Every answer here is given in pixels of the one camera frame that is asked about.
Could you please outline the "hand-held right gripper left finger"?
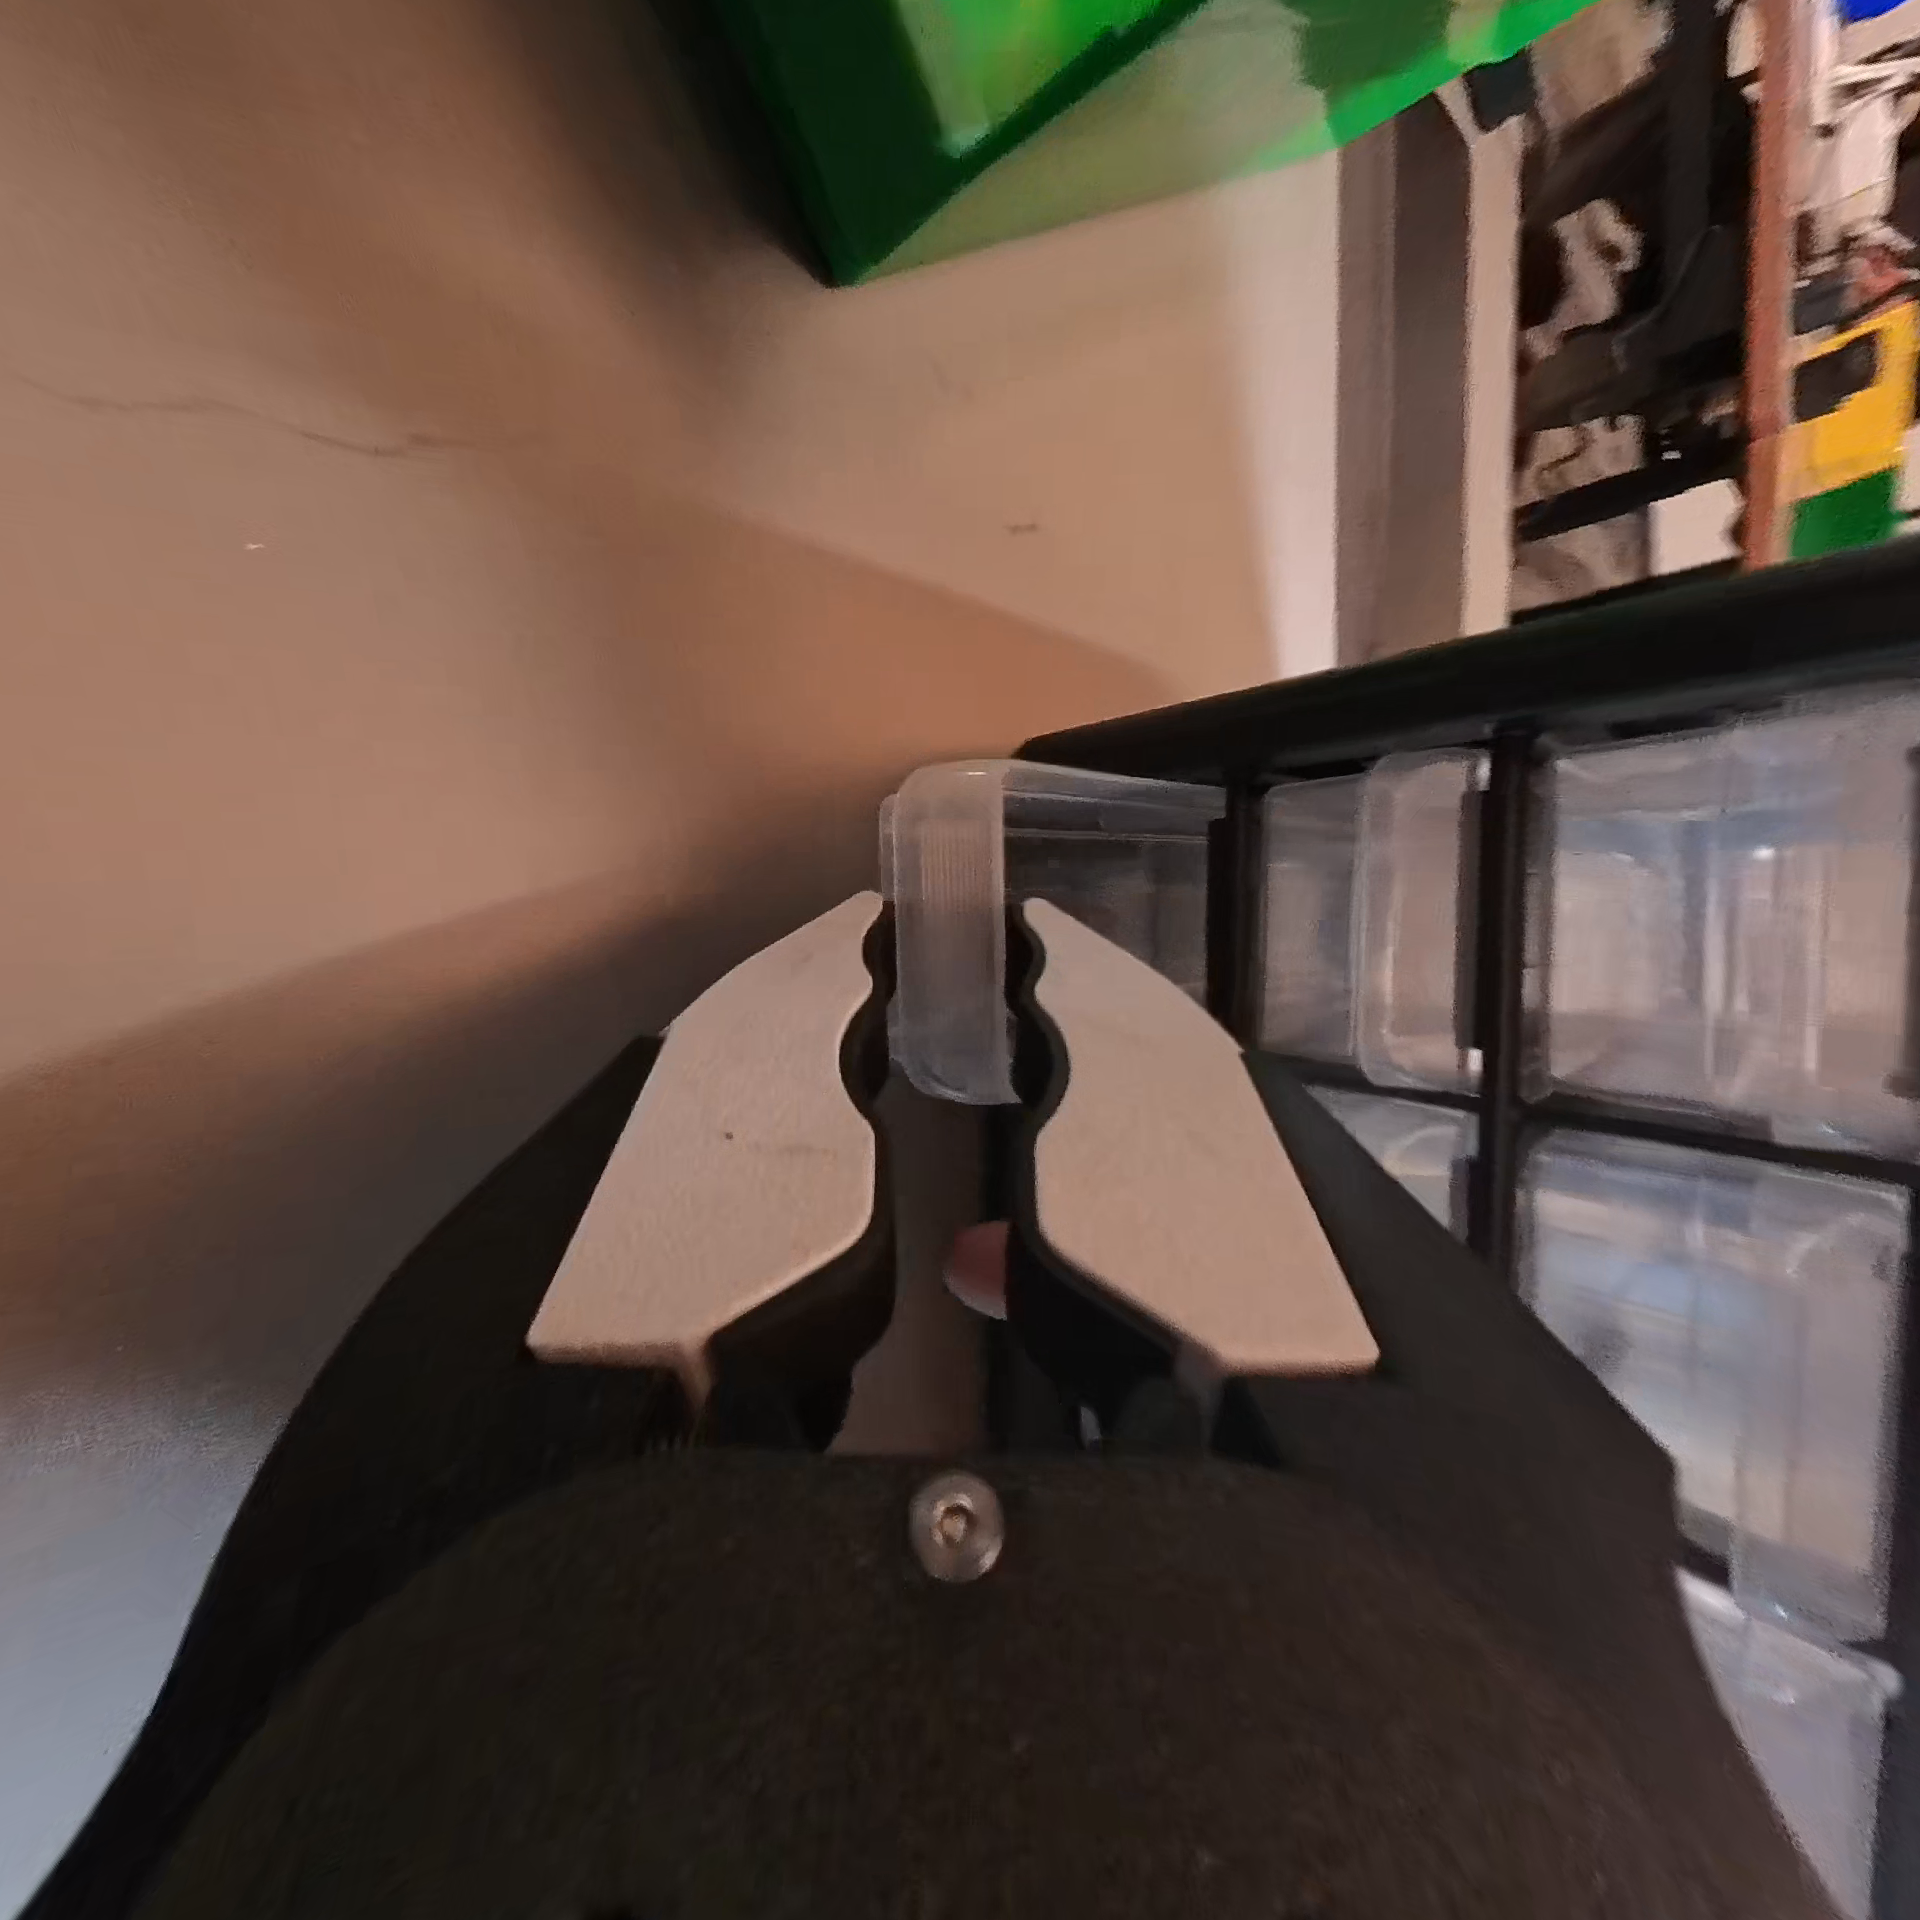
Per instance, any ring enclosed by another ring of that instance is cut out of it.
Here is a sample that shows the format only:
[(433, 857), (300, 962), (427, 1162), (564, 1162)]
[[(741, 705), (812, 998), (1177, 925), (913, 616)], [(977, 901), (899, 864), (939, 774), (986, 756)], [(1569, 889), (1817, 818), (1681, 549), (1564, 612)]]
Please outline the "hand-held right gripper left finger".
[(754, 1410), (825, 1452), (898, 1296), (880, 893), (684, 1006), (528, 1328), (541, 1363), (668, 1375), (695, 1426)]

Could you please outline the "green storage bin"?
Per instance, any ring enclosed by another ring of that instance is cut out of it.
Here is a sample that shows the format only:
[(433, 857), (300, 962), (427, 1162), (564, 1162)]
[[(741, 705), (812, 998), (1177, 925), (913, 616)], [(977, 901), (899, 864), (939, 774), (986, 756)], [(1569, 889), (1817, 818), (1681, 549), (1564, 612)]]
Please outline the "green storage bin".
[(824, 275), (864, 284), (1337, 151), (1578, 3), (721, 3)]

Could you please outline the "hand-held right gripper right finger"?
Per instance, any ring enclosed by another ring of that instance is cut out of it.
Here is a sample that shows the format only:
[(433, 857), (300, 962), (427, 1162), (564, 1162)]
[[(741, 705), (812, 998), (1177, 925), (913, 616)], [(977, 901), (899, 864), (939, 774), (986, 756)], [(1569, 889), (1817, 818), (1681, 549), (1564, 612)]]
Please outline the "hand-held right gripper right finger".
[(1380, 1343), (1230, 1034), (1023, 900), (1008, 1315), (1099, 1452), (1204, 1452), (1242, 1385), (1352, 1385)]

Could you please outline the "grid of clear drawers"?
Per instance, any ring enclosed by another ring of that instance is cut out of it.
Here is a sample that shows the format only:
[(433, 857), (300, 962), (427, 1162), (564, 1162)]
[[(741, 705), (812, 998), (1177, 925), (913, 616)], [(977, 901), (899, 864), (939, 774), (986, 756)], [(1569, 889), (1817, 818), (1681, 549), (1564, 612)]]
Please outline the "grid of clear drawers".
[(1255, 1041), (1668, 1452), (1728, 1714), (1916, 1916), (1914, 684), (1284, 774)]

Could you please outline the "small yellow bin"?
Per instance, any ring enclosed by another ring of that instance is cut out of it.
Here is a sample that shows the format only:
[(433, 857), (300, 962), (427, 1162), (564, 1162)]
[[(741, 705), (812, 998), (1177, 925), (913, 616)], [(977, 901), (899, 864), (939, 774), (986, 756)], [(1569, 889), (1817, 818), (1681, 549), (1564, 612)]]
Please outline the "small yellow bin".
[(1900, 466), (1916, 408), (1916, 300), (1830, 331), (1795, 365), (1789, 464), (1807, 502)]

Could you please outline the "black drawer cabinet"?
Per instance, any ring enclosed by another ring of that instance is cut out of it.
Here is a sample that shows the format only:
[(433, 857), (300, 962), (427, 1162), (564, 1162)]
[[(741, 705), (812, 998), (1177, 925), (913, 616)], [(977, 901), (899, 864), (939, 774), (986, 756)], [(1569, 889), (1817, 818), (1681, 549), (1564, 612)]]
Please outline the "black drawer cabinet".
[[(1250, 825), (1284, 774), (1488, 743), (1520, 774), (1522, 739), (1642, 739), (1866, 684), (1916, 687), (1916, 540), (1614, 588), (1501, 634), (1048, 734), (1033, 756), (1228, 785), (1230, 825)], [(1238, 937), (1230, 975), (1246, 1017), (1261, 970), (1252, 889), (1246, 852), (1212, 900), (1214, 922)], [(1734, 1916), (1828, 1897), (1695, 1641), (1668, 1452), (1294, 1065), (1259, 1046), (1252, 1076), (1335, 1246), (1358, 1260), (1363, 1299), (1414, 1309), (1412, 1358), (1380, 1358), (1394, 1406), (1424, 1425), (1389, 1439), (1380, 1414), (1337, 1414), (1326, 1387), (1236, 1387), (1233, 1450), (1358, 1467), (1380, 1522), (1411, 1530), (1458, 1590), (1501, 1606), (1532, 1662), (1564, 1676), (1644, 1806), (1680, 1818)], [(1466, 1363), (1476, 1411), (1440, 1414), (1440, 1376), (1414, 1361)]]

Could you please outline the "small green bin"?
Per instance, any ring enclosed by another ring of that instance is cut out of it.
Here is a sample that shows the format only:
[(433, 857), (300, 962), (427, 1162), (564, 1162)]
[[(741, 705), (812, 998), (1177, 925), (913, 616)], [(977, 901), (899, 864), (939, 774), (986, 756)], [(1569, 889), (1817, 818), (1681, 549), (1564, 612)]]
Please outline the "small green bin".
[(1904, 466), (1885, 466), (1795, 502), (1785, 559), (1799, 563), (1858, 553), (1914, 534), (1919, 509), (1905, 503), (1904, 486)]

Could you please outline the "dark storage shelving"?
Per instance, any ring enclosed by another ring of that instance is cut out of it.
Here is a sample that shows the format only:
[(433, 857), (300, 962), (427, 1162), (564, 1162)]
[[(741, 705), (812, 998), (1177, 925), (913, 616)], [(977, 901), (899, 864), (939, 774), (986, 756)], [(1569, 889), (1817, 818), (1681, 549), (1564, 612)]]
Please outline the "dark storage shelving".
[(1744, 463), (1741, 5), (1596, 5), (1529, 49), (1518, 618), (1644, 580), (1661, 503)]

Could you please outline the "clear plastic drawer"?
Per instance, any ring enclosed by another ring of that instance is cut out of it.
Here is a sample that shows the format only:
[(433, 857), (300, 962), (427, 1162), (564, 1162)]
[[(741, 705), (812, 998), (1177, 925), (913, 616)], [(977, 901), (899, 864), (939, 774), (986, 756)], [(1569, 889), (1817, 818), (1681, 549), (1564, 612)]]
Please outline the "clear plastic drawer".
[(895, 916), (892, 1053), (925, 1095), (1015, 1101), (1008, 914), (1067, 911), (1193, 998), (1209, 984), (1216, 785), (976, 757), (913, 772), (880, 813)]

